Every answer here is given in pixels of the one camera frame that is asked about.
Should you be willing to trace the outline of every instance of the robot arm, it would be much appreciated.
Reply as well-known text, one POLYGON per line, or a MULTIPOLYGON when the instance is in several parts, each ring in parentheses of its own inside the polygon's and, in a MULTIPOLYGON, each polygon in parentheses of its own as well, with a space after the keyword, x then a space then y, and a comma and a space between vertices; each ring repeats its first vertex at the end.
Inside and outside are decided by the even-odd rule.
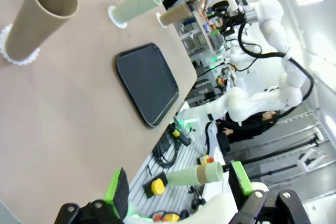
POLYGON ((208 121, 216 120, 229 113, 232 120, 241 122, 249 116, 262 111, 281 110, 286 107, 296 107, 302 102, 300 87, 306 75, 289 59, 292 56, 285 29, 280 21, 283 9, 277 0, 262 0, 253 4, 253 8, 244 14, 238 14, 229 23, 235 25, 259 22, 259 28, 266 41, 278 52, 286 54, 282 58, 285 73, 279 80, 279 89, 270 92, 261 92, 247 98, 242 89, 234 87, 223 96, 210 103, 186 109, 177 115, 186 129, 192 127, 194 137, 201 136, 208 121))

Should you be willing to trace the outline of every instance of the workbench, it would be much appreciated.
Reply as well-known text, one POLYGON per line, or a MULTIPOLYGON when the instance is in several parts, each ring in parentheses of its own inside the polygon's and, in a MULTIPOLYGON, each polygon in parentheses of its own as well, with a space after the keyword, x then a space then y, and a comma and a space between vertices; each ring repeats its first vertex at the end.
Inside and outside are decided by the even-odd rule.
MULTIPOLYGON (((0 29, 22 1, 0 0, 0 29)), ((41 45, 34 62, 0 58, 0 198, 24 224, 53 223, 67 202, 86 205, 120 167, 131 181, 196 80, 175 28, 156 20, 163 6, 119 29, 107 9, 124 0, 78 1, 75 17, 41 45), (156 128, 143 123, 115 69, 117 54, 149 42, 179 88, 156 128)))

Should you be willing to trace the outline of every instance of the light green tube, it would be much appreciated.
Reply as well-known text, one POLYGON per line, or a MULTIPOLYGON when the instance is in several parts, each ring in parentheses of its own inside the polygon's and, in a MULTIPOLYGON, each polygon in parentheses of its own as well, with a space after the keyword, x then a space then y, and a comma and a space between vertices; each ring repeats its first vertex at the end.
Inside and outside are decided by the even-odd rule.
POLYGON ((168 186, 195 186, 223 180, 220 162, 196 165, 166 174, 168 186))
POLYGON ((205 176, 209 182, 223 180, 223 169, 220 162, 213 162, 205 165, 205 176))
POLYGON ((197 167, 193 166, 183 170, 167 173, 167 186, 196 186, 200 185, 197 179, 197 167))
POLYGON ((125 0, 112 11, 112 14, 116 21, 122 24, 161 4, 161 0, 125 0))

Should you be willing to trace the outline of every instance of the white wall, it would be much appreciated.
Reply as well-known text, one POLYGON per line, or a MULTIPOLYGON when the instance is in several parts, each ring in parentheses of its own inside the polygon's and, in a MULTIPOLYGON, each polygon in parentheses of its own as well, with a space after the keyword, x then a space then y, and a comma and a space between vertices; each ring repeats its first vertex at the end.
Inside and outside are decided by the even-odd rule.
POLYGON ((324 117, 329 115, 336 122, 336 16, 335 0, 326 0, 306 6, 298 6, 295 0, 279 0, 283 5, 284 22, 291 40, 304 49, 300 55, 301 63, 318 78, 315 96, 311 96, 309 104, 320 107, 321 122, 326 129, 324 117))

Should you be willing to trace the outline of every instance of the black jacket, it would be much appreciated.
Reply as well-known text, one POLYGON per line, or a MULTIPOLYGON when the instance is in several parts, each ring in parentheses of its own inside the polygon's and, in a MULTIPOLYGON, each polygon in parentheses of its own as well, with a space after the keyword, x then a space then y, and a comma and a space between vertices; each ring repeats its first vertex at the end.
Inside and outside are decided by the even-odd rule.
MULTIPOLYGON (((247 126, 247 125, 262 122, 262 119, 263 119, 262 114, 264 114, 264 112, 259 112, 257 114, 250 116, 248 119, 242 121, 241 123, 242 126, 247 126)), ((226 119, 224 121, 222 120, 217 121, 218 131, 223 131, 224 128, 228 128, 228 129, 230 128, 229 126, 225 125, 226 121, 238 125, 238 123, 234 122, 230 118, 229 114, 226 114, 226 119)), ((234 132, 227 137, 230 143, 252 139, 254 136, 261 135, 264 131, 268 130, 273 125, 274 124, 272 123, 266 123, 266 124, 263 124, 261 126, 255 127, 250 130, 233 130, 234 132)))

